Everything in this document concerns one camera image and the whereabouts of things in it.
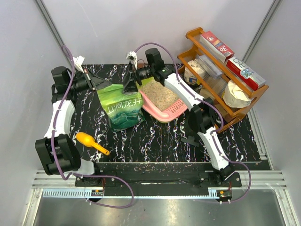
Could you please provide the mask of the pink green litter box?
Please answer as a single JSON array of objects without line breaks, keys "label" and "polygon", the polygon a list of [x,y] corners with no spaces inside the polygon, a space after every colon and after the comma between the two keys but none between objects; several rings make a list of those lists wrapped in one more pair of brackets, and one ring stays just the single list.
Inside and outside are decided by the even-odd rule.
[{"label": "pink green litter box", "polygon": [[143,80],[138,88],[143,97],[143,109],[161,123],[171,122],[187,110],[174,92],[153,78]]}]

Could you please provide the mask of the black bag clip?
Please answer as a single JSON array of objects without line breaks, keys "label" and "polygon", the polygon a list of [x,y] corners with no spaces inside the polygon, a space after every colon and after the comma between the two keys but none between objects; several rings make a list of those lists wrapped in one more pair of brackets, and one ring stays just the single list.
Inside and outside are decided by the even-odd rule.
[{"label": "black bag clip", "polygon": [[186,144],[189,144],[189,145],[192,145],[192,146],[196,146],[196,147],[199,147],[199,143],[197,143],[194,139],[193,136],[188,136],[188,138],[184,138],[182,137],[181,138],[181,141],[186,143]]}]

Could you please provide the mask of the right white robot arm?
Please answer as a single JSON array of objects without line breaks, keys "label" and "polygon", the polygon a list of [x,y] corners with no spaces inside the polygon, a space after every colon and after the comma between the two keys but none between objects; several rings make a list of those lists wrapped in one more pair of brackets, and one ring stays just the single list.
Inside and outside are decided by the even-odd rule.
[{"label": "right white robot arm", "polygon": [[197,133],[206,146],[214,169],[214,182],[218,186],[227,185],[234,173],[233,165],[225,157],[222,145],[218,139],[215,121],[216,109],[210,98],[204,98],[196,93],[180,77],[176,66],[164,63],[157,48],[150,48],[145,52],[147,65],[139,68],[136,52],[127,54],[129,71],[124,81],[123,93],[132,94],[138,91],[142,81],[148,78],[160,83],[174,92],[187,106],[189,114],[189,127]]}]

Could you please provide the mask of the yellow plastic litter scoop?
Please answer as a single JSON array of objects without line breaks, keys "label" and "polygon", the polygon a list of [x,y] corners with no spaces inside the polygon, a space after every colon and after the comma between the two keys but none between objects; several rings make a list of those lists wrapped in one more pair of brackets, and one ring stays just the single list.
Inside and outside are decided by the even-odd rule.
[{"label": "yellow plastic litter scoop", "polygon": [[77,141],[79,141],[82,145],[86,146],[86,147],[93,147],[95,148],[97,151],[101,152],[102,154],[108,156],[110,154],[110,151],[107,150],[106,148],[102,147],[101,145],[99,145],[98,143],[95,142],[95,139],[84,132],[78,132],[76,135],[76,139]]}]

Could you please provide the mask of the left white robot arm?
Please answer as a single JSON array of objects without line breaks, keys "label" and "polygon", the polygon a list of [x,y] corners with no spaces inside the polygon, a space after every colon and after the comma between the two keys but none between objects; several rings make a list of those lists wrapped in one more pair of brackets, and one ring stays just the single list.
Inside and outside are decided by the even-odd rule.
[{"label": "left white robot arm", "polygon": [[70,138],[70,126],[78,93],[89,89],[99,91],[110,86],[111,82],[93,75],[89,69],[72,72],[59,66],[52,69],[51,74],[54,80],[51,87],[52,118],[44,137],[35,142],[42,167],[47,175],[66,178],[73,174],[86,175],[85,180],[91,186],[97,186],[102,175],[95,170],[95,163],[81,158]]}]

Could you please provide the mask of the green cat litter bag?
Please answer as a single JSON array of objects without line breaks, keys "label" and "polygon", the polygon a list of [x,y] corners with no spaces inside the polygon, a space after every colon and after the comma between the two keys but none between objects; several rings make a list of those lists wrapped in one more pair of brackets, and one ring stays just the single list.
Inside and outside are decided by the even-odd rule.
[{"label": "green cat litter bag", "polygon": [[101,107],[108,115],[109,126],[114,132],[134,127],[145,120],[141,93],[124,94],[123,89],[122,84],[111,84],[97,91]]}]

